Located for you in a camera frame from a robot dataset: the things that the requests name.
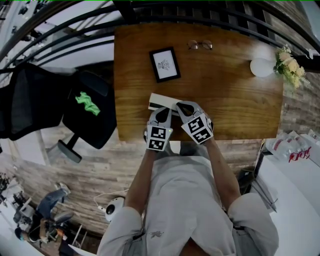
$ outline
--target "cable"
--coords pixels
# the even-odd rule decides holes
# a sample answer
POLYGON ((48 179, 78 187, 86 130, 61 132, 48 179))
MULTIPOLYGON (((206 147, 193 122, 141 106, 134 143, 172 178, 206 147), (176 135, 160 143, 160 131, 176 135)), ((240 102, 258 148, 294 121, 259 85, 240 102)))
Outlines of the cable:
POLYGON ((124 192, 127 192, 128 190, 129 190, 129 189, 121 190, 121 191, 115 191, 115 192, 111 192, 111 193, 102 193, 102 194, 96 195, 96 196, 93 198, 93 201, 95 202, 96 206, 99 207, 99 204, 97 203, 96 198, 101 197, 101 196, 104 196, 104 195, 113 195, 113 194, 122 193, 122 192, 124 193, 124 192))

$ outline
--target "person sitting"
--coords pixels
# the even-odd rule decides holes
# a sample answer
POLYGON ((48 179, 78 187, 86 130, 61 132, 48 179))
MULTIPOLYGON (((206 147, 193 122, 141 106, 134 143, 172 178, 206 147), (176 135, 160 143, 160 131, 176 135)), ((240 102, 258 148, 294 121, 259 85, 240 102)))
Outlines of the person sitting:
POLYGON ((64 183, 55 184, 56 191, 48 193, 37 206, 32 216, 32 224, 29 232, 22 230, 20 227, 14 230, 16 237, 22 241, 26 240, 32 243, 41 239, 47 242, 46 222, 51 219, 51 210, 58 201, 64 201, 65 197, 70 194, 70 189, 64 183))

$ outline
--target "floor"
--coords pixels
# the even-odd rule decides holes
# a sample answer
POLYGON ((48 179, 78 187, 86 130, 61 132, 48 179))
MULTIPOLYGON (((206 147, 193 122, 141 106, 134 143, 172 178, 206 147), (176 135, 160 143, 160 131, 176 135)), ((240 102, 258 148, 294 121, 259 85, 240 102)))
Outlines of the floor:
MULTIPOLYGON (((308 29, 310 26, 296 4, 286 3, 292 8, 289 14, 297 14, 297 20, 308 29)), ((284 2, 274 2, 274 4, 283 8, 284 2)), ((272 22, 275 26, 278 24, 284 32, 290 33, 290 29, 279 25, 277 19, 274 18, 272 22)), ((308 73, 306 77, 311 84, 302 86, 295 93, 287 85, 284 87, 279 132, 295 130, 298 133, 307 133, 309 129, 319 131, 320 75, 308 73)), ((141 139, 137 143, 120 142, 117 130, 100 150, 79 140, 74 149, 83 156, 83 160, 80 164, 75 164, 59 153, 55 147, 59 139, 72 134, 70 130, 61 124, 58 127, 44 129, 41 133, 44 146, 50 156, 50 166, 0 154, 0 172, 16 175, 22 182, 27 195, 33 195, 36 192, 32 197, 36 204, 46 193, 54 190, 55 182, 66 183, 71 189, 71 194, 64 204, 58 204, 57 211, 74 211, 74 223, 81 223, 84 228, 102 235, 107 224, 93 197, 101 193, 123 191, 129 188, 145 151, 144 141, 141 139)), ((218 145, 227 163, 236 173, 243 167, 255 165, 261 140, 221 140, 218 141, 218 145)), ((99 204, 106 205, 114 196, 116 195, 104 195, 97 201, 99 204)))

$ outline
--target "hair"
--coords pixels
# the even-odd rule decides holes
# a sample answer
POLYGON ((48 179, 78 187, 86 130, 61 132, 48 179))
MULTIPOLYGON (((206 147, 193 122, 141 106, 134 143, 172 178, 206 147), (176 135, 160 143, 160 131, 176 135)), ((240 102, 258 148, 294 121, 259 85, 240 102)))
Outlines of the hair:
POLYGON ((22 230, 20 227, 17 227, 15 230, 14 230, 14 234, 15 236, 20 240, 21 238, 21 233, 22 233, 22 230))

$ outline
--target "desk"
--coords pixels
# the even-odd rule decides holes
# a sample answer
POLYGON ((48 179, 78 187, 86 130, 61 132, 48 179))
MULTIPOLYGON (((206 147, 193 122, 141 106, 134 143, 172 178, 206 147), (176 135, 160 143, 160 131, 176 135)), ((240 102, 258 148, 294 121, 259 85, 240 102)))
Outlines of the desk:
MULTIPOLYGON (((118 27, 114 40, 114 89, 119 138, 141 140, 156 93, 197 102, 213 119, 216 140, 274 138, 280 120, 283 79, 255 77, 254 58, 275 59, 275 49, 220 28, 182 23, 118 27), (212 50, 189 50, 189 40, 210 40, 212 50), (149 52, 174 47, 181 78, 157 83, 149 52)), ((189 141, 172 117, 172 140, 189 141)))

